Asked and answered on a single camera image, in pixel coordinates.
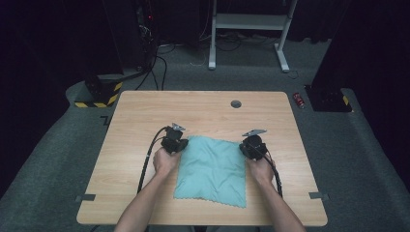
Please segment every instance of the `table surface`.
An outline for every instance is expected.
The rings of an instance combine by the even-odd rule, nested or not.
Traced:
[[[232,101],[242,106],[234,108]],[[282,92],[125,91],[116,106],[77,221],[116,224],[136,195],[143,162],[155,134],[176,123],[189,135],[241,142],[242,134],[264,129],[266,143],[282,181],[283,199],[306,226],[321,226],[327,216],[289,99]],[[161,146],[154,146],[153,154]],[[271,225],[261,193],[247,166],[245,209],[201,199],[174,199],[175,170],[161,189],[150,224]],[[144,186],[154,175],[150,159]]]

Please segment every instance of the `light blue cloth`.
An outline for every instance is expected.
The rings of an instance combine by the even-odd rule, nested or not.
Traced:
[[[245,156],[239,143],[191,136],[183,151],[174,197],[247,207]]]

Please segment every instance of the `white metal stand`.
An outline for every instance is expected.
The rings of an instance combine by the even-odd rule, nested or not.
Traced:
[[[290,23],[295,12],[298,0],[293,0],[287,15],[263,15],[263,14],[217,14],[217,0],[214,0],[212,17],[211,47],[209,53],[209,69],[217,67],[216,59],[216,36],[217,28],[227,29],[253,29],[282,31],[279,43],[275,43],[275,52],[278,55],[280,67],[284,73],[289,72],[286,58],[283,54],[283,45],[289,31]]]

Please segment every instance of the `black cable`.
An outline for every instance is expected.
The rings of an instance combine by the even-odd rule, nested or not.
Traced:
[[[233,47],[233,48],[231,48],[231,49],[222,49],[220,46],[218,46],[218,45],[216,45],[216,44],[215,44],[215,47],[216,47],[217,49],[221,50],[221,51],[234,51],[234,50],[238,49],[238,48],[242,45],[241,40],[240,40],[238,37],[236,37],[235,39],[237,39],[237,40],[234,41],[234,40],[229,40],[229,38],[224,38],[224,41],[227,42],[227,43],[235,43],[235,44],[237,44],[235,47]]]
[[[177,47],[177,45],[175,43],[171,43],[169,45],[173,45],[170,50],[165,51],[165,52],[158,52],[158,54],[163,55],[163,54],[166,54],[166,53],[170,53],[171,51],[175,50],[175,48]]]
[[[277,182],[278,193],[279,193],[279,195],[280,195],[281,197],[283,197],[279,173],[278,173],[278,171],[277,171],[276,166],[274,165],[274,161],[272,160],[271,153],[269,153],[269,151],[268,151],[268,154],[269,154],[269,158],[270,158],[271,160],[268,160],[268,158],[266,158],[266,156],[263,156],[263,158],[271,165],[272,170],[274,171],[274,174],[275,174],[275,180],[276,180],[276,182]]]
[[[263,39],[263,41],[261,41],[261,42],[246,42],[245,39],[241,39],[241,40],[242,40],[242,44],[243,44],[243,45],[266,45],[266,44],[273,44],[273,43],[276,42],[279,38],[275,38],[274,40],[271,40],[271,41],[269,41],[269,39],[273,39],[273,38],[266,37],[266,38]]]
[[[147,74],[145,74],[144,78],[142,79],[141,83],[139,83],[139,85],[135,88],[135,90],[138,90],[139,87],[141,87],[141,85],[144,83],[145,79],[147,78],[147,76],[151,73],[151,67],[148,69]]]
[[[157,56],[157,58],[159,58],[159,59],[163,60],[163,63],[165,64],[165,70],[163,71],[163,76],[162,76],[162,85],[161,85],[161,90],[163,90],[163,84],[165,83],[165,76],[166,76],[166,71],[167,71],[167,69],[168,69],[168,66],[167,66],[167,64],[166,64],[165,59],[163,59],[163,58],[162,58],[162,57],[160,57],[160,56]]]
[[[90,232],[96,231],[96,229],[99,228],[99,227],[100,227],[99,225],[95,225],[95,226],[90,230]]]
[[[148,161],[150,160],[153,147],[155,143],[158,141],[157,137],[162,131],[167,130],[168,128],[169,127],[161,128],[157,132],[157,134],[154,136],[153,141],[151,142],[150,148],[148,149],[148,152],[147,152],[147,156],[145,157],[144,166],[142,167],[141,177],[139,178],[138,190],[136,191],[136,193],[139,193],[142,189],[142,184],[144,183],[145,172],[147,171]]]
[[[268,151],[268,155],[269,155],[269,158],[270,158],[271,160],[268,160],[268,158],[265,156],[265,154],[262,154],[261,152],[259,152],[259,150],[257,150],[252,144],[248,143],[248,145],[249,145],[251,148],[253,148],[253,150],[255,150],[257,153],[259,153],[259,155],[262,155],[262,157],[265,159],[265,161],[267,161],[267,162],[271,165],[271,168],[272,168],[272,170],[274,171],[274,174],[275,174],[275,180],[276,180],[276,182],[277,182],[278,194],[279,194],[281,197],[283,197],[283,192],[282,192],[282,189],[281,189],[280,176],[279,176],[279,173],[278,173],[278,171],[277,171],[276,166],[274,165],[274,160],[272,159],[272,156],[271,156],[271,153],[269,152],[269,150],[266,149],[266,150]]]
[[[153,74],[153,77],[154,77],[155,86],[156,86],[157,90],[159,90],[159,89],[158,89],[157,76],[154,74],[154,71],[153,71],[153,70],[151,70],[151,73]]]

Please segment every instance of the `wrist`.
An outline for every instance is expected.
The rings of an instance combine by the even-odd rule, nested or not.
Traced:
[[[164,171],[164,170],[157,171],[157,172],[155,173],[154,177],[157,178],[157,179],[159,179],[159,180],[164,181],[164,180],[166,180],[166,178],[168,178],[169,173],[170,173],[170,172]]]
[[[273,197],[274,199],[276,199],[276,197],[280,197],[277,189],[275,188],[274,184],[272,184],[272,182],[258,183],[258,186],[264,197]]]
[[[256,183],[260,189],[275,189],[272,181],[269,181],[267,179],[257,180]]]

